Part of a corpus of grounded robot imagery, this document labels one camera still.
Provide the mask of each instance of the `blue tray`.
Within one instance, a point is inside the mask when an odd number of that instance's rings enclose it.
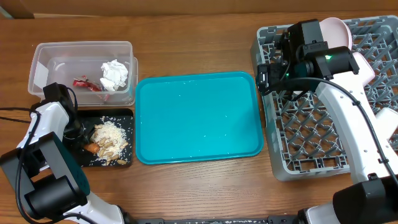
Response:
[[[136,154],[145,164],[255,156],[264,145],[245,72],[147,78],[136,88]]]

